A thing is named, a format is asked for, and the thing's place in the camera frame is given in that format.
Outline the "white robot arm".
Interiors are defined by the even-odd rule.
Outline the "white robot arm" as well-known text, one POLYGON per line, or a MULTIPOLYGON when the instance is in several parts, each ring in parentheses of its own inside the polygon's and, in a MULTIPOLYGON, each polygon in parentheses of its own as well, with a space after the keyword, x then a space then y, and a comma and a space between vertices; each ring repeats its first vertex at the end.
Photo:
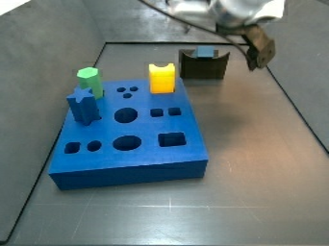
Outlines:
POLYGON ((195 24, 234 29, 282 18, 284 0, 168 0, 168 13, 195 24))

